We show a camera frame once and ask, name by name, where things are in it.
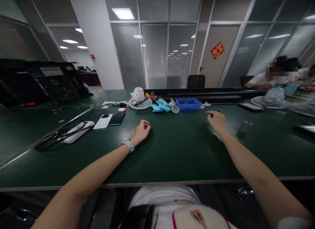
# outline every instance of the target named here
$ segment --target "green workbench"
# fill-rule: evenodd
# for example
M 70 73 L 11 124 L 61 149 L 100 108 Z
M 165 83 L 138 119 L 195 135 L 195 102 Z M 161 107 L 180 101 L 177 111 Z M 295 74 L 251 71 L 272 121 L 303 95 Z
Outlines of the green workbench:
M 120 90 L 108 101 L 128 101 L 132 90 Z M 120 126 L 90 130 L 73 144 L 47 152 L 31 150 L 0 171 L 0 190 L 59 189 L 84 167 L 119 147 L 134 135 L 141 119 L 152 125 L 149 136 L 128 155 L 104 183 L 104 187 L 146 183 L 200 184 L 242 180 L 224 144 L 205 122 L 207 110 L 219 108 L 227 129 L 281 179 L 315 178 L 315 141 L 294 130 L 312 118 L 275 110 L 247 111 L 236 104 L 218 104 L 199 111 L 152 112 L 152 108 L 127 108 Z M 110 106 L 107 113 L 116 113 Z M 96 123 L 100 116 L 92 120 Z M 253 126 L 238 137 L 244 121 Z
M 50 102 L 0 109 L 0 164 L 117 91 L 94 91 L 94 96 L 60 106 L 62 112 L 56 114 L 52 113 Z

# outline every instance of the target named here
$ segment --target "blue plastic box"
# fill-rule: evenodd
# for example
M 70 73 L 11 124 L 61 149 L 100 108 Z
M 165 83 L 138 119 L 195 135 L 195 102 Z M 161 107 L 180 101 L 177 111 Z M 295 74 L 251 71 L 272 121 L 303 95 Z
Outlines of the blue plastic box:
M 181 111 L 200 110 L 201 105 L 202 103 L 199 102 L 197 99 L 176 99 L 176 106 L 178 106 Z

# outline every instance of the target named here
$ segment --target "black smartphone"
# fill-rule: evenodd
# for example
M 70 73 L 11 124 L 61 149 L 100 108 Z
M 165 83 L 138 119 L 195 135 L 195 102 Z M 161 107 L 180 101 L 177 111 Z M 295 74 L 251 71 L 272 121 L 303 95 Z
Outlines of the black smartphone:
M 117 112 L 109 122 L 108 126 L 119 126 L 124 119 L 126 112 Z

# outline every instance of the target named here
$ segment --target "smartphone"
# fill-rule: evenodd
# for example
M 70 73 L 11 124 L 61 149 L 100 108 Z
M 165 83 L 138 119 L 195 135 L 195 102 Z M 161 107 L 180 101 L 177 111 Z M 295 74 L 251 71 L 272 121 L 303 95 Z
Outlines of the smartphone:
M 113 114 L 102 115 L 101 118 L 96 123 L 96 125 L 93 127 L 93 129 L 106 128 L 108 126 L 108 123 L 111 120 L 112 116 L 113 116 Z
M 108 126 L 119 126 L 124 119 L 126 112 L 117 112 L 109 122 Z
M 255 106 L 255 105 L 250 104 L 250 103 L 239 103 L 238 106 L 240 106 L 242 108 L 245 108 L 247 110 L 250 110 L 250 111 L 254 111 L 254 112 L 263 111 L 264 110 L 264 108 Z

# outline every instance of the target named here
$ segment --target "white pillar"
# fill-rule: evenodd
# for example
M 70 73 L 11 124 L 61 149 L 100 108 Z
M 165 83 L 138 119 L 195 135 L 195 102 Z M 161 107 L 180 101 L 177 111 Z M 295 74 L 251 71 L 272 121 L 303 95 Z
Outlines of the white pillar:
M 103 89 L 124 89 L 105 0 L 70 0 Z

